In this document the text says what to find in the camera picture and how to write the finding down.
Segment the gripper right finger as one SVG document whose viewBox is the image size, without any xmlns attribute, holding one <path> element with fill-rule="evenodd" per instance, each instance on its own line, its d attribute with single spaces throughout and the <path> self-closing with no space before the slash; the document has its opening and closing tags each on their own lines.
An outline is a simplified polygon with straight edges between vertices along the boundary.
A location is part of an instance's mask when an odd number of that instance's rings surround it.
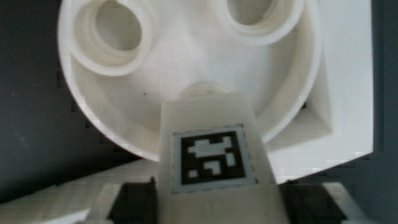
<svg viewBox="0 0 398 224">
<path fill-rule="evenodd" d="M 292 224 L 374 224 L 340 182 L 281 186 Z"/>
</svg>

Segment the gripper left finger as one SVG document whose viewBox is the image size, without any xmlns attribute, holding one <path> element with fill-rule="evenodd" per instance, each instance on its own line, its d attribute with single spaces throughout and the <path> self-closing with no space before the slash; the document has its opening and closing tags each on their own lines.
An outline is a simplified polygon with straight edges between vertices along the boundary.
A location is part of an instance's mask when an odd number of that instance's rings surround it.
<svg viewBox="0 0 398 224">
<path fill-rule="evenodd" d="M 104 186 L 88 215 L 88 224 L 157 224 L 159 194 L 155 178 Z"/>
</svg>

